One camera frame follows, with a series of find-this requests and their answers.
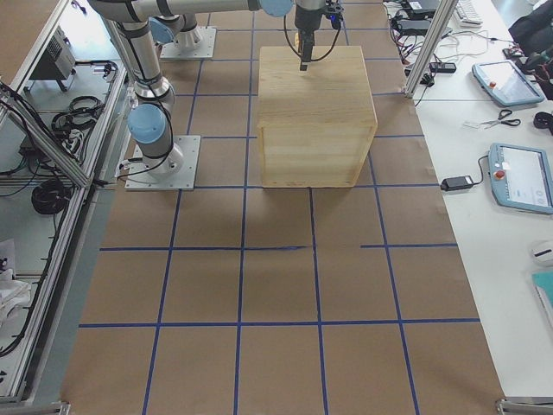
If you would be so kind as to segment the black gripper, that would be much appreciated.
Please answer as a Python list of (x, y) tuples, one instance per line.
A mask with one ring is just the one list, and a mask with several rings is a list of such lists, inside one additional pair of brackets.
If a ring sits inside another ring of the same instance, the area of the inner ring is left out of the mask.
[(314, 32), (321, 26), (324, 0), (296, 0), (295, 26), (299, 30), (300, 70), (308, 70), (312, 61)]

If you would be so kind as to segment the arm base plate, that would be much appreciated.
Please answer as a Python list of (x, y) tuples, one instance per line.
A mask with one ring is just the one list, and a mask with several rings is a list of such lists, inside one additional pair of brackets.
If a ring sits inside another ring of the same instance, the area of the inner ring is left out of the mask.
[(212, 59), (217, 28), (197, 26), (180, 32), (174, 40), (162, 46), (160, 58), (165, 61), (190, 61)]
[(174, 137), (174, 148), (158, 167), (153, 159), (145, 158), (130, 166), (124, 188), (128, 191), (193, 190), (200, 153), (201, 137), (179, 135)]

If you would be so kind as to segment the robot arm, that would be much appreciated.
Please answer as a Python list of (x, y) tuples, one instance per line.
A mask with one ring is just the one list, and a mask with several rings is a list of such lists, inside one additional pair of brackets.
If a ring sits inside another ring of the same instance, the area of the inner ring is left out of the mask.
[(162, 75), (150, 31), (151, 17), (174, 17), (197, 13), (263, 10), (274, 17), (286, 16), (296, 9), (300, 69), (312, 61), (315, 31), (328, 13), (329, 1), (91, 1), (90, 6), (106, 21), (113, 22), (121, 36), (116, 50), (128, 58), (127, 70), (135, 75), (137, 97), (157, 100), (171, 94), (170, 83)]
[(154, 42), (160, 45), (177, 43), (193, 49), (203, 40), (195, 14), (150, 17), (149, 25)]

